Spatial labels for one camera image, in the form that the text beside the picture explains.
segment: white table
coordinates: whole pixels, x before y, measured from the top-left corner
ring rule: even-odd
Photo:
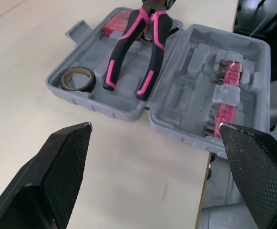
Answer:
[[[147,112],[126,123],[70,104],[45,85],[75,44],[77,21],[95,27],[113,8],[140,0],[0,0],[0,194],[47,137],[91,122],[93,132],[69,229],[191,229],[196,225],[209,153],[151,131]],[[237,0],[178,0],[169,15],[185,28],[226,31]]]

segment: gray plastic tool case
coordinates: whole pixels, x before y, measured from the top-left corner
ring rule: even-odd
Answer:
[[[123,62],[116,90],[103,89],[111,53],[122,35],[115,31],[106,37],[103,27],[125,10],[132,9],[114,9],[93,30],[80,21],[66,33],[77,47],[47,78],[56,96],[127,122],[150,109],[153,130],[224,158],[222,140],[205,136],[213,103],[236,105],[235,124],[269,131],[270,47],[250,37],[201,25],[179,30],[167,39],[161,73],[147,102],[138,100],[136,92],[149,66],[152,43],[135,41]],[[174,20],[174,27],[183,24]],[[242,63],[240,90],[213,83],[222,60]],[[61,88],[62,72],[76,66],[95,72],[96,86],[91,93]],[[80,84],[80,79],[74,76],[72,83]]]

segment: textured gripper pad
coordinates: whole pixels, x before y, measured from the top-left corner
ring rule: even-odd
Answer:
[[[69,134],[43,180],[48,203],[61,229],[67,227],[83,179],[91,127]]]

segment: pliers grip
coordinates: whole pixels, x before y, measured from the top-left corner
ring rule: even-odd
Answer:
[[[149,21],[148,14],[143,8],[134,10],[130,14],[125,32],[112,52],[106,73],[106,79],[103,83],[104,89],[109,91],[115,90],[124,57],[136,38],[147,27]],[[146,101],[148,99],[156,83],[156,79],[162,68],[165,44],[169,31],[172,28],[172,24],[173,21],[166,11],[158,11],[153,15],[152,56],[148,71],[136,95],[140,100]]]
[[[148,71],[139,87],[136,97],[146,101],[151,94],[156,79],[161,71],[165,44],[169,31],[172,28],[173,21],[166,11],[158,11],[152,17],[153,26],[153,48]]]
[[[106,79],[103,83],[104,89],[115,90],[124,57],[136,38],[147,27],[149,21],[148,14],[143,8],[131,12],[126,29],[112,52]]]

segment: pink and black pliers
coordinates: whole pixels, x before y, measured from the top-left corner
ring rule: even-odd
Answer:
[[[126,53],[147,28],[152,17],[153,49],[148,71],[136,94],[140,100],[146,101],[155,85],[162,68],[165,43],[172,28],[173,21],[166,13],[175,0],[143,0],[143,6],[131,12],[126,29],[112,52],[103,88],[114,91],[118,81],[120,69]]]

